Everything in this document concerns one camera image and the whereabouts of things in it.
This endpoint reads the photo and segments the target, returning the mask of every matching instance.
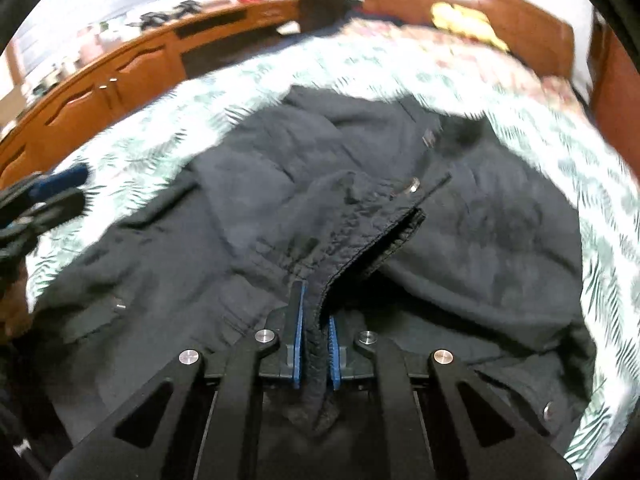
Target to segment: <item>floral bedspread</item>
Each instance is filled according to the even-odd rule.
[[[352,19],[341,30],[345,37],[415,40],[434,63],[492,86],[528,96],[559,112],[571,113],[587,121],[580,101],[569,82],[561,77],[539,78],[533,70],[509,54],[475,40],[441,32],[431,27],[403,25],[377,20]]]
[[[44,235],[27,259],[31,305],[47,284],[119,218],[145,205],[191,157],[235,124],[276,104],[293,84],[371,100],[413,94],[448,114],[487,115],[498,138],[548,176],[579,212],[582,309],[596,341],[593,397],[566,454],[580,478],[625,428],[640,394],[640,196],[620,156],[580,114],[438,62],[407,38],[313,38],[209,73],[108,128],[59,169],[92,174],[84,218]]]

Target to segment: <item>black cloth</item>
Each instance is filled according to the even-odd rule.
[[[326,314],[344,308],[406,350],[449,349],[562,451],[593,375],[581,261],[577,212],[486,118],[292,88],[60,273],[33,357],[78,440],[183,349],[261,328],[303,278],[299,426],[332,421]]]
[[[300,32],[313,32],[330,27],[344,18],[348,4],[345,0],[299,0]]]

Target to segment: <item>wooden cabinet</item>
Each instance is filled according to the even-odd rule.
[[[54,90],[4,146],[0,188],[31,171],[48,171],[74,149],[185,79],[172,33],[98,60]]]
[[[50,170],[95,134],[185,80],[185,53],[297,18],[297,0],[229,4],[121,44],[60,83],[2,139],[0,189],[33,171]],[[243,38],[238,45],[259,39]],[[225,46],[218,47],[224,52]]]
[[[107,72],[97,68],[68,85],[28,124],[22,133],[30,156],[47,171],[116,120],[115,102],[101,83]]]
[[[109,63],[110,76],[105,81],[113,95],[120,116],[143,107],[167,92],[186,76],[174,43],[165,34],[127,50]]]

